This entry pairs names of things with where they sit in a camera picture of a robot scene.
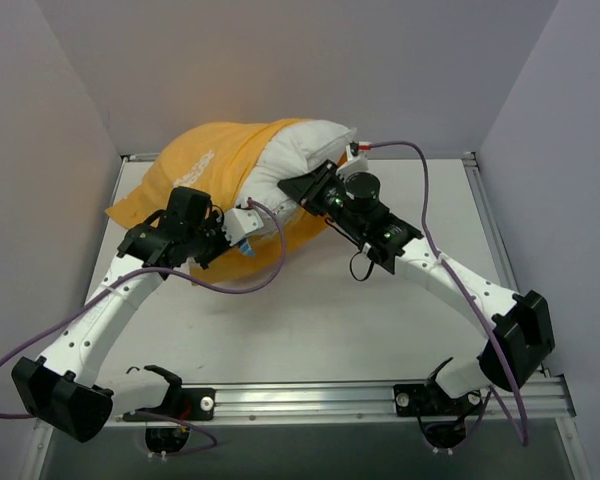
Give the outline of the white pillow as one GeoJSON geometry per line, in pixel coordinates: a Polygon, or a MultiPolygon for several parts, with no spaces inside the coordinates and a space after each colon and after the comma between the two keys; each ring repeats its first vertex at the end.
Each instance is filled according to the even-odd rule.
{"type": "Polygon", "coordinates": [[[302,120],[282,128],[266,144],[239,190],[235,204],[253,199],[271,210],[281,223],[296,216],[298,206],[278,182],[305,175],[327,160],[339,160],[357,130],[328,120],[302,120]]]}

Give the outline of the yellow Mickey Mouse pillowcase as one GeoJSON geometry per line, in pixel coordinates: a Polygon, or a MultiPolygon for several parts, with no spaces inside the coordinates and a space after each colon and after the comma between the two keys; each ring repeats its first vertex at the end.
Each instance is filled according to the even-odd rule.
{"type": "MultiPolygon", "coordinates": [[[[309,119],[282,119],[271,123],[216,122],[195,127],[173,140],[153,162],[140,183],[106,211],[124,229],[130,229],[167,205],[176,187],[190,187],[210,195],[214,205],[227,211],[266,144],[282,128],[309,119]]],[[[318,237],[324,220],[298,207],[296,216],[277,231],[270,217],[263,234],[250,239],[254,257],[232,249],[203,270],[189,264],[192,276],[211,284],[237,281],[274,265],[282,252],[293,253],[318,237]]]]}

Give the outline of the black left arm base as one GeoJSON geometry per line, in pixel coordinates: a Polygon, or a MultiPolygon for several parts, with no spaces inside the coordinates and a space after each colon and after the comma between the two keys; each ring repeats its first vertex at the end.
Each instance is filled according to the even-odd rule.
{"type": "Polygon", "coordinates": [[[214,419],[216,390],[211,387],[182,387],[169,394],[161,406],[125,413],[127,423],[166,422],[167,427],[146,426],[141,435],[141,446],[147,455],[163,460],[201,453],[219,445],[217,437],[196,425],[214,419]]]}

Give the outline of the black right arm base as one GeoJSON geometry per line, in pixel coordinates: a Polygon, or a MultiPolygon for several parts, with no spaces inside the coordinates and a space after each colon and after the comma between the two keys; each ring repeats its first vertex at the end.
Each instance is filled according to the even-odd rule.
{"type": "Polygon", "coordinates": [[[438,450],[452,450],[465,441],[467,418],[483,408],[477,391],[453,399],[432,382],[394,384],[393,397],[396,415],[414,418],[426,442],[438,450]]]}

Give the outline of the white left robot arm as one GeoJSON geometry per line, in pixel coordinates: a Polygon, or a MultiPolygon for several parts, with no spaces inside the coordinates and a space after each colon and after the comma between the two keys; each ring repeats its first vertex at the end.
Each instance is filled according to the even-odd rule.
{"type": "Polygon", "coordinates": [[[170,419],[184,411],[182,380],[162,367],[145,366],[113,387],[96,380],[140,305],[188,258],[226,242],[220,218],[209,194],[177,187],[165,208],[127,231],[84,312],[36,359],[13,367],[28,413],[84,443],[113,416],[147,411],[170,419]]]}

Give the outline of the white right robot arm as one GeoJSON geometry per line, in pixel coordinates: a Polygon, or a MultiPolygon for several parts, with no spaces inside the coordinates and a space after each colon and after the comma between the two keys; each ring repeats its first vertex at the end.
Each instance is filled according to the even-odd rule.
{"type": "Polygon", "coordinates": [[[430,246],[416,227],[380,199],[380,181],[369,172],[342,176],[331,161],[278,183],[281,191],[314,216],[331,220],[370,261],[420,285],[484,335],[471,360],[446,360],[431,375],[424,400],[444,413],[471,391],[522,387],[555,348],[546,299],[499,286],[430,246]]]}

